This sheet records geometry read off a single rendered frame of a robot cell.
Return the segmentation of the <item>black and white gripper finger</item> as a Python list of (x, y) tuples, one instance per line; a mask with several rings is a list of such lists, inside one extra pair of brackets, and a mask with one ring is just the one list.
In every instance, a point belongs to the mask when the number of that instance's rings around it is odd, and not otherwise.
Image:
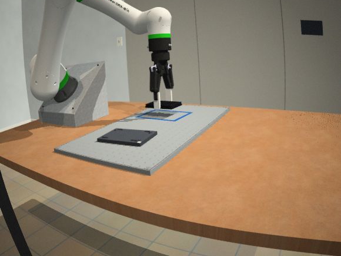
[(165, 65), (166, 73), (162, 75), (163, 81), (165, 83), (165, 94), (166, 101), (172, 101), (172, 89), (173, 89), (173, 75), (172, 75), (172, 64)]
[(154, 108), (160, 109), (161, 108), (161, 101), (160, 101), (160, 84), (161, 84), (161, 76), (163, 75), (164, 65), (161, 66), (160, 74), (157, 74), (156, 65), (153, 67), (149, 67), (150, 70), (150, 91), (153, 92), (153, 103)]

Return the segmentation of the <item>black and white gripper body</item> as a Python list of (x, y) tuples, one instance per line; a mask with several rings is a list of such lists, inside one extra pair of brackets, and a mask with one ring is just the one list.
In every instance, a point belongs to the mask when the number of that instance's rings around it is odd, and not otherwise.
[(154, 62), (154, 65), (156, 65), (157, 74), (160, 74), (162, 65), (164, 65), (163, 74), (165, 74), (166, 73), (165, 65), (168, 66), (168, 60), (170, 60), (169, 52), (151, 53), (151, 57), (152, 57), (152, 61)]

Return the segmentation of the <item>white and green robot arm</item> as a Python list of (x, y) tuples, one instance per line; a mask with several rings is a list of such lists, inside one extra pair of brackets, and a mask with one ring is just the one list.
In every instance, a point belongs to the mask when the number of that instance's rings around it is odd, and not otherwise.
[(148, 33), (149, 52), (171, 50), (172, 17), (165, 8), (141, 12), (121, 0), (45, 0), (38, 51), (29, 64), (30, 89), (36, 99), (54, 98), (60, 103), (77, 89), (78, 80), (61, 64), (63, 42), (76, 1), (106, 14), (134, 34)]

